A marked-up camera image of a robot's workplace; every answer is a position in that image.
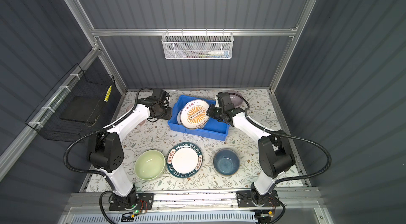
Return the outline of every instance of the orange sunburst pattern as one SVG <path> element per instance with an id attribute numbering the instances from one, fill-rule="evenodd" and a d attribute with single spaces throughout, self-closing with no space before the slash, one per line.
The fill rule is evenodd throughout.
<path id="1" fill-rule="evenodd" d="M 206 109 L 203 106 L 194 106 L 188 112 L 188 121 L 192 124 L 198 124 L 206 117 Z"/>

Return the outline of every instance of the blue tray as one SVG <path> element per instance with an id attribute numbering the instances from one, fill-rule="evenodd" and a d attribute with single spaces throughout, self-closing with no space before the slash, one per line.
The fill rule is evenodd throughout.
<path id="1" fill-rule="evenodd" d="M 171 130 L 173 131 L 179 131 L 183 133 L 188 133 L 188 134 L 193 134 L 193 135 L 198 135 L 201 137 L 208 137 L 214 140 L 221 140 L 225 141 L 226 137 L 228 135 L 228 129 L 230 125 L 225 124 L 223 122 L 219 122 L 217 120 L 214 120 L 210 118 L 207 121 L 207 124 L 203 127 L 203 129 L 187 129 L 183 125 L 179 125 L 177 123 L 177 115 L 181 109 L 190 101 L 192 100 L 205 100 L 207 103 L 210 104 L 216 104 L 214 100 L 206 100 L 202 98 L 195 98 L 191 96 L 186 96 L 186 95 L 180 95 L 177 103 L 173 106 L 172 109 L 172 118 L 168 121 L 168 125 Z"/>

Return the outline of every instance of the leaf pattern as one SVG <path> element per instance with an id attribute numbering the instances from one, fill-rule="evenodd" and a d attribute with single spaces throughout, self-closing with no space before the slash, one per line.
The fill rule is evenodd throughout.
<path id="1" fill-rule="evenodd" d="M 210 91 L 169 91 L 170 106 L 177 102 L 180 95 L 194 96 L 213 100 L 218 90 Z M 237 90 L 251 105 L 249 115 L 261 121 L 266 127 L 279 130 L 279 122 L 265 89 Z M 127 92 L 119 111 L 123 115 L 128 106 L 134 104 L 136 92 Z M 140 98 L 147 97 L 150 92 L 141 92 Z M 164 173 L 153 181 L 142 181 L 134 174 L 134 163 L 138 156 L 151 149 L 158 150 L 167 157 L 174 145 L 180 142 L 192 142 L 199 146 L 203 153 L 203 164 L 196 175 L 188 179 L 172 176 L 165 168 Z M 159 120 L 155 123 L 145 122 L 138 125 L 123 140 L 124 170 L 138 191 L 153 190 L 196 190 L 196 189 L 238 189 L 248 188 L 261 172 L 258 158 L 258 144 L 242 131 L 230 126 L 226 141 L 213 140 L 196 135 L 184 134 L 170 130 L 167 121 Z M 217 151 L 230 148 L 240 156 L 240 169 L 233 176 L 221 176 L 213 166 L 213 157 Z M 293 166 L 282 177 L 297 176 L 297 168 Z M 287 181 L 278 187 L 301 187 L 300 180 Z M 109 185 L 100 175 L 92 175 L 87 186 L 87 192 L 106 191 Z"/>

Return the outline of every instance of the yellow tape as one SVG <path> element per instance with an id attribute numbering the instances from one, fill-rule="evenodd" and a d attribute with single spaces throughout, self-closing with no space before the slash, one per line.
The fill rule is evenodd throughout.
<path id="1" fill-rule="evenodd" d="M 111 93 L 111 85 L 110 85 L 110 87 L 109 87 L 108 90 L 107 90 L 106 96 L 104 97 L 104 101 L 105 101 L 105 102 L 108 101 L 108 98 L 110 97 L 110 93 Z"/>

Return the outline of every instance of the black wire basket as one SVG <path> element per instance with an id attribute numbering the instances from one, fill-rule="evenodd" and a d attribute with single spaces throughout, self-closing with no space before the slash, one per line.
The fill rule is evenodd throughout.
<path id="1" fill-rule="evenodd" d="M 99 130 L 113 114 L 105 112 L 114 77 L 107 73 L 81 70 L 46 107 L 26 124 L 47 140 L 73 142 Z"/>

